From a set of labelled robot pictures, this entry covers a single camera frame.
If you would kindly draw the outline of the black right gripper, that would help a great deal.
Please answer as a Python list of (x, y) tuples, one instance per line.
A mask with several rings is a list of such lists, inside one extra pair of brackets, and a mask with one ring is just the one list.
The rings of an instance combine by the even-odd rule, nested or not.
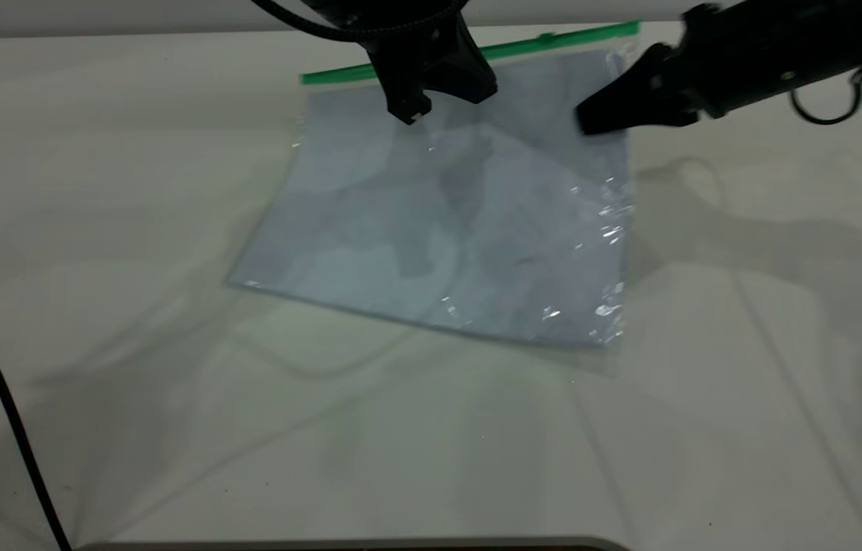
[[(641, 126), (686, 128), (699, 115), (726, 116), (787, 94), (781, 41), (791, 2), (696, 5), (681, 15), (678, 46), (655, 43), (612, 83), (584, 99), (575, 119), (584, 135)], [(678, 81), (676, 90), (666, 81)]]

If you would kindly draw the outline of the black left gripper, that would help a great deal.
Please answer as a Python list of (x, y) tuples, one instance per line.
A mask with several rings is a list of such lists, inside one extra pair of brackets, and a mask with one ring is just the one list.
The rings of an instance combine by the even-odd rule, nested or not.
[(392, 38), (362, 31), (401, 28), (439, 15), (458, 1), (301, 1), (329, 25), (362, 47), (384, 90), (386, 109), (413, 125), (431, 111), (425, 90), (480, 104), (496, 94), (495, 73), (470, 35), (461, 11), (429, 28), (428, 38)]

